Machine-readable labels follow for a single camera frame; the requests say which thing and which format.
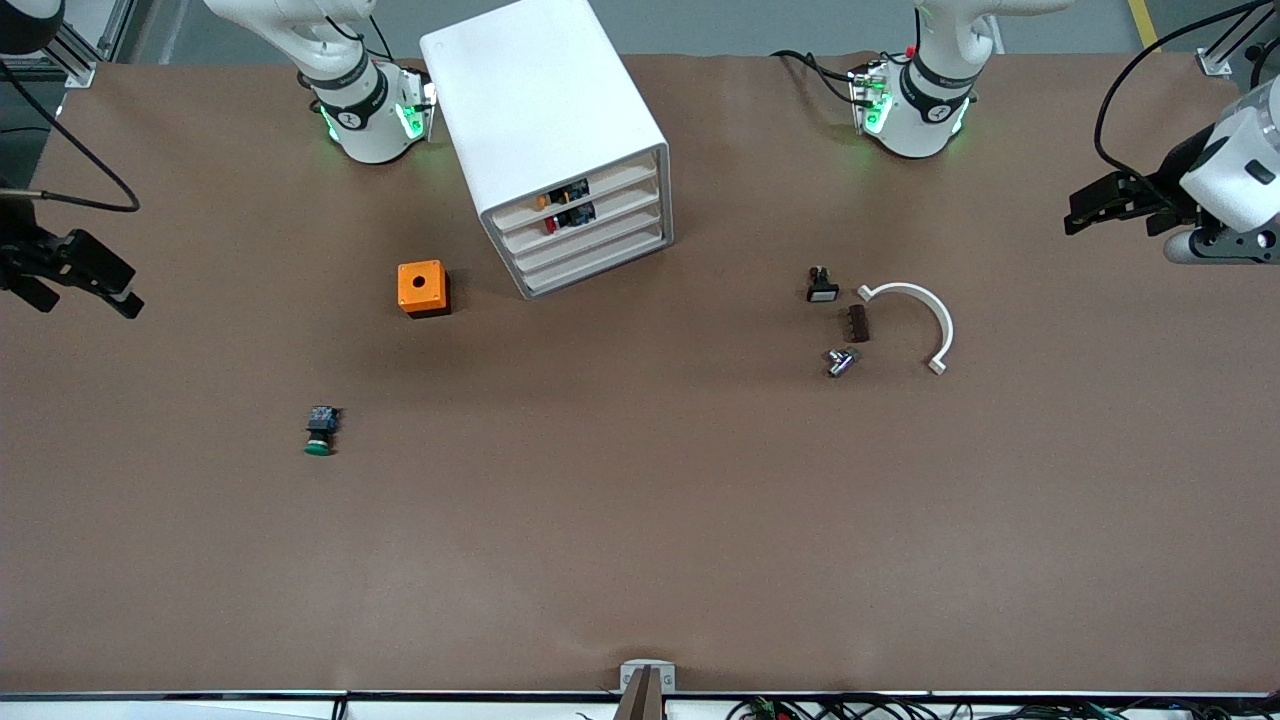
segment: white box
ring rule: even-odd
[[[671,245],[667,140],[586,0],[520,0],[421,47],[476,213],[525,297]],[[539,206],[581,179],[586,196]],[[594,220],[547,224],[588,204]]]

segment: white curved handle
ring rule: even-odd
[[[942,357],[951,350],[951,341],[955,340],[956,327],[951,322],[951,311],[947,306],[938,300],[937,295],[933,295],[928,290],[911,283],[887,283],[872,290],[867,286],[858,288],[858,295],[863,296],[863,300],[870,302],[874,297],[884,292],[899,292],[902,295],[910,295],[911,297],[919,300],[920,302],[929,306],[933,310],[933,315],[938,319],[938,325],[942,327],[942,345],[938,346],[938,351],[933,354],[929,359],[929,369],[936,374],[941,375],[947,370],[946,363]]]

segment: orange button switch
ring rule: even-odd
[[[401,310],[410,318],[436,318],[453,311],[449,305],[449,274],[439,260],[401,265],[396,284]]]

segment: brown table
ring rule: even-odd
[[[1274,687],[1280,273],[1062,236],[1124,60],[996,58],[904,161],[777,59],[628,58],[678,242],[532,302],[447,142],[361,167],[292,68],[102,68],[64,118],[143,211],[40,211],[147,306],[0,299],[0,687],[567,689],[632,656],[705,689]],[[1233,94],[1155,56],[1110,147],[1152,168]],[[111,193],[59,140],[37,184]],[[412,322],[426,258],[458,311]],[[934,290],[948,372],[897,297],[827,379],[815,263]]]

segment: yellow line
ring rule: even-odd
[[[1151,47],[1160,37],[1156,35],[1156,26],[1151,22],[1151,13],[1147,10],[1147,0],[1129,0],[1129,12],[1133,13],[1133,24],[1138,27],[1138,37],[1143,47]]]

